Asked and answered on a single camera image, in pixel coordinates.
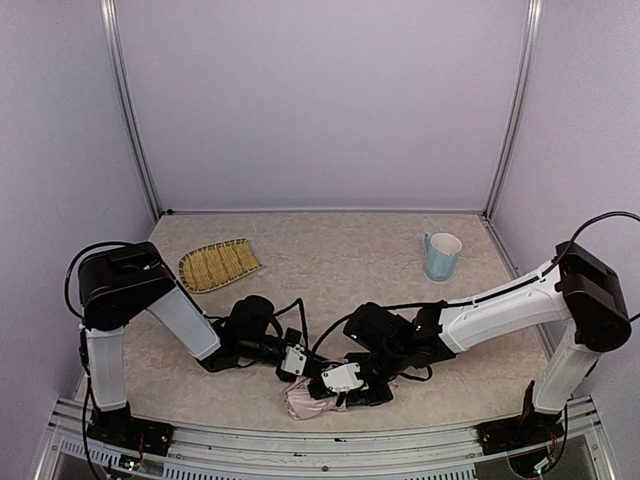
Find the light blue ceramic mug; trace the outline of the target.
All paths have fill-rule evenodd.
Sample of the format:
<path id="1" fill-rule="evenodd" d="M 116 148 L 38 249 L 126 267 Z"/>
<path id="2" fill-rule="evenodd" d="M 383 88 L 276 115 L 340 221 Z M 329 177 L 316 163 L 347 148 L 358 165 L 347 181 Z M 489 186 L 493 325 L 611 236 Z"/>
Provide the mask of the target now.
<path id="1" fill-rule="evenodd" d="M 423 246 L 426 254 L 426 275 L 433 281 L 448 280 L 455 270 L 462 242 L 450 233 L 426 233 Z"/>

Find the woven bamboo tray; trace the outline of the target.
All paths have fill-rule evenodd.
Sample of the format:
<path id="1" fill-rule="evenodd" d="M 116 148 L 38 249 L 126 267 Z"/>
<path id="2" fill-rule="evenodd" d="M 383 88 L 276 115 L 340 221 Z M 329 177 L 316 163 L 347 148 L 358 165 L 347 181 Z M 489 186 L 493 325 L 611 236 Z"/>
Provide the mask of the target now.
<path id="1" fill-rule="evenodd" d="M 182 284 L 191 293 L 208 293 L 227 286 L 262 267 L 246 238 L 197 248 L 179 261 Z"/>

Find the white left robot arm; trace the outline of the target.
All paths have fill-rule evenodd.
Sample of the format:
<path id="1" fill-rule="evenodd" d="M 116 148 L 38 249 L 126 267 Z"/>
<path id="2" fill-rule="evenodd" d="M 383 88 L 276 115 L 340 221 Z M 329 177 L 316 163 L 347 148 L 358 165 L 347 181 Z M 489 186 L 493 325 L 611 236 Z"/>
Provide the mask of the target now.
<path id="1" fill-rule="evenodd" d="M 285 330 L 264 297 L 238 301 L 226 317 L 208 315 L 151 242 L 101 242 L 69 267 L 78 276 L 78 316 L 89 397 L 99 413 L 126 415 L 124 333 L 139 314 L 159 321 L 206 371 L 236 369 L 242 359 L 276 368 L 285 382 L 320 372 L 324 357 L 307 348 L 306 330 Z"/>

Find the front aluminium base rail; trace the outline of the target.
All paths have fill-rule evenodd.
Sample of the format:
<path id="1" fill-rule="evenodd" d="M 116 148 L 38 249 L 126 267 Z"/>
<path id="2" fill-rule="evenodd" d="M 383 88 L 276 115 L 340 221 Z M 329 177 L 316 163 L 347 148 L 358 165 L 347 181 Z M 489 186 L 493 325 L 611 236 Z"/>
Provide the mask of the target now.
<path id="1" fill-rule="evenodd" d="M 611 447 L 590 398 L 569 402 L 567 446 L 543 479 L 621 479 Z M 33 479 L 62 475 L 63 460 L 82 461 L 82 404 L 59 399 L 39 445 Z M 94 465 L 131 479 L 474 479 L 478 467 L 504 465 L 541 448 L 485 455 L 475 425 L 469 423 L 387 432 L 262 432 L 176 423 L 167 456 L 143 454 L 141 468 L 129 472 L 119 460 L 135 452 L 89 440 Z"/>

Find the aluminium corner post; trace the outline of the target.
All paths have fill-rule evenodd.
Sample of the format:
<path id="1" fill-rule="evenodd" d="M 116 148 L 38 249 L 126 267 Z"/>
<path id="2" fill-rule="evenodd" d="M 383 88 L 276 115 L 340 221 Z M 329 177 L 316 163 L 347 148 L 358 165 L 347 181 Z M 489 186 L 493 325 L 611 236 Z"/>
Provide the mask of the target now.
<path id="1" fill-rule="evenodd" d="M 499 151 L 498 165 L 496 167 L 488 198 L 483 210 L 483 216 L 487 223 L 491 223 L 496 215 L 498 204 L 506 185 L 508 172 L 513 160 L 517 137 L 525 110 L 530 78 L 535 62 L 543 4 L 544 2 L 542 0 L 530 0 L 527 4 L 524 37 L 506 130 Z"/>
<path id="2" fill-rule="evenodd" d="M 106 38 L 111 67 L 120 110 L 123 116 L 127 138 L 133 154 L 136 173 L 139 177 L 143 196 L 147 208 L 154 222 L 157 222 L 162 214 L 162 206 L 157 188 L 148 164 L 144 145 L 136 118 L 132 94 L 128 82 L 124 48 L 122 46 L 116 2 L 114 0 L 101 0 L 100 13 L 103 30 Z"/>

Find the pink folding umbrella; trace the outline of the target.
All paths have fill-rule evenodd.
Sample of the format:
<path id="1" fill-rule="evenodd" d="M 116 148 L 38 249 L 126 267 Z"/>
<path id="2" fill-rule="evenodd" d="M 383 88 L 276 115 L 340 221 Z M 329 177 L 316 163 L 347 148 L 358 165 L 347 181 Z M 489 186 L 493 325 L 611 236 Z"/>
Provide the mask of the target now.
<path id="1" fill-rule="evenodd" d="M 329 369 L 350 363 L 346 359 L 332 362 Z M 346 412 L 354 408 L 376 406 L 347 406 L 346 394 L 329 396 L 324 399 L 314 399 L 307 389 L 308 380 L 300 376 L 284 390 L 283 404 L 290 417 L 295 420 L 310 420 L 327 412 Z"/>

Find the left rear aluminium corner post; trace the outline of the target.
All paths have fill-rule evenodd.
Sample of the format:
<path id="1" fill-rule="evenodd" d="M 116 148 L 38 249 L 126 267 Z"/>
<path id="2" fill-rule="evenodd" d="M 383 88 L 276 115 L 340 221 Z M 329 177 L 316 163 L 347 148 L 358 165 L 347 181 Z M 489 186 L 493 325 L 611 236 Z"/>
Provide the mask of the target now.
<path id="1" fill-rule="evenodd" d="M 127 138 L 133 154 L 136 173 L 139 177 L 143 196 L 147 208 L 154 222 L 157 222 L 162 214 L 162 206 L 157 188 L 148 164 L 144 145 L 136 118 L 132 94 L 128 82 L 124 48 L 122 46 L 116 2 L 114 0 L 101 0 L 100 13 L 103 30 L 106 38 L 111 67 L 120 110 L 123 116 Z"/>

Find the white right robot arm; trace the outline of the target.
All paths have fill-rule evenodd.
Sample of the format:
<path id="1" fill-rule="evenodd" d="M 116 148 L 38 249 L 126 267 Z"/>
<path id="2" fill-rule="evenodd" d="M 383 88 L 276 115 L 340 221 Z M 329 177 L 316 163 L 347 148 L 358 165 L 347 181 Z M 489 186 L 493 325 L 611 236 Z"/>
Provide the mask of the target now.
<path id="1" fill-rule="evenodd" d="M 576 243 L 563 242 L 556 253 L 552 261 L 500 289 L 428 303 L 411 321 L 366 303 L 343 333 L 370 352 L 375 375 L 391 378 L 515 331 L 564 321 L 564 337 L 524 402 L 528 413 L 556 416 L 598 358 L 620 348 L 632 333 L 615 271 Z"/>

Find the right rear aluminium corner post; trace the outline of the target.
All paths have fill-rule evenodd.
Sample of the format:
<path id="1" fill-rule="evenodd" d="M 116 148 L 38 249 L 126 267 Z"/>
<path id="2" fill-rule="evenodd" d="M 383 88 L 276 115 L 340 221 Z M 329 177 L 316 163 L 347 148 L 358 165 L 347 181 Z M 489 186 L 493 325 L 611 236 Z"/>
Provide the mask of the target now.
<path id="1" fill-rule="evenodd" d="M 491 223 L 496 215 L 498 204 L 506 185 L 508 172 L 513 160 L 517 137 L 525 110 L 530 78 L 535 62 L 543 4 L 544 2 L 542 0 L 530 0 L 527 4 L 524 37 L 506 130 L 499 151 L 498 165 L 496 167 L 488 198 L 483 210 L 483 216 L 487 223 Z"/>

